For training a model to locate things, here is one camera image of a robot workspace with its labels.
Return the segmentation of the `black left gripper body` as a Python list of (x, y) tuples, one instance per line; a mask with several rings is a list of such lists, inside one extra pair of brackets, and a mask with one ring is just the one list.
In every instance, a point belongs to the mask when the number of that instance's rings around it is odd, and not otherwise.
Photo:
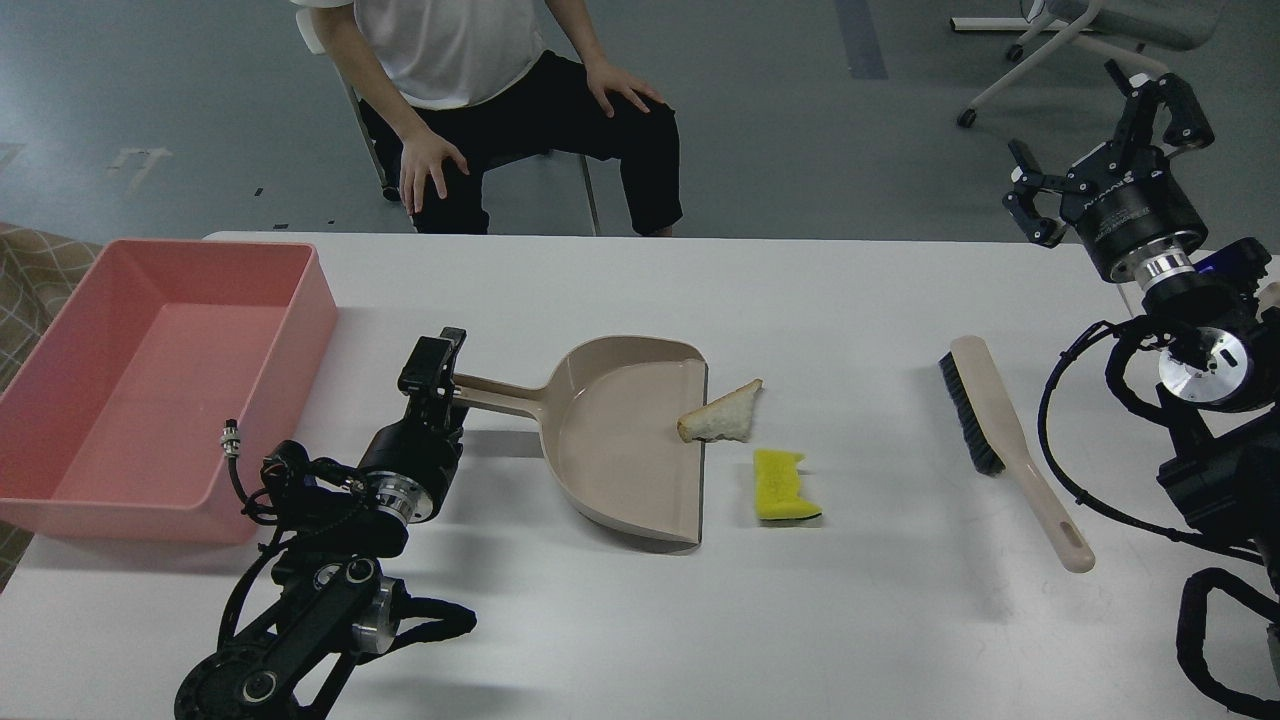
[(402, 419), (372, 437), (358, 470), (380, 511), (404, 525), (439, 514), (463, 452), (466, 415), (449, 400), (412, 396)]

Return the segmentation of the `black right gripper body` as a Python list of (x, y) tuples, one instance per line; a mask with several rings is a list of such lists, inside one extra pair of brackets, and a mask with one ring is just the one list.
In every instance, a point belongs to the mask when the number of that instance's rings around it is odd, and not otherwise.
[(1162, 147), (1124, 159), (1101, 143), (1068, 169), (1068, 179), (1074, 191), (1062, 196), (1062, 222), (1076, 232), (1102, 281), (1133, 281), (1137, 261), (1129, 256), (1152, 243), (1192, 252), (1208, 237)]

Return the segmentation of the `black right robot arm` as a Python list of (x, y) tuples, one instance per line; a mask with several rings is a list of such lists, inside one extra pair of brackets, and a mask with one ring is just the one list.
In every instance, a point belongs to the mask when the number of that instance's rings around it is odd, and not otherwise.
[[(1100, 278), (1133, 283), (1140, 311), (1089, 325), (1062, 351), (1037, 410), (1050, 470), (1076, 503), (1121, 524), (1263, 566), (1277, 584), (1277, 309), (1262, 282), (1271, 254), (1240, 238), (1201, 260), (1208, 231), (1172, 176), (1171, 158), (1213, 142), (1193, 88), (1179, 76), (1107, 73), (1125, 97), (1110, 140), (1061, 174), (1041, 169), (1014, 140), (1016, 163), (1004, 205), (1036, 245), (1074, 231)], [(1174, 455), (1156, 480), (1185, 530), (1142, 521), (1094, 497), (1050, 447), (1050, 405), (1065, 372), (1110, 338), (1103, 378), (1132, 414), (1162, 427)]]

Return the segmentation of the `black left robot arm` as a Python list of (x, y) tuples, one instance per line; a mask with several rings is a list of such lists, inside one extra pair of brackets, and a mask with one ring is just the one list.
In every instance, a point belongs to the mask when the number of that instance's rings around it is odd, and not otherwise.
[(279, 443), (261, 486), (239, 474), (236, 420), (221, 430), (243, 514), (273, 530), (224, 607), (215, 651), (175, 693), (178, 719), (325, 719), (353, 670), (411, 644), (470, 633), (475, 612), (412, 596), (381, 561), (408, 529), (434, 519), (463, 452), (466, 413), (453, 404), (466, 340), (447, 327), (417, 341), (398, 379), (404, 415), (381, 428), (356, 465)]

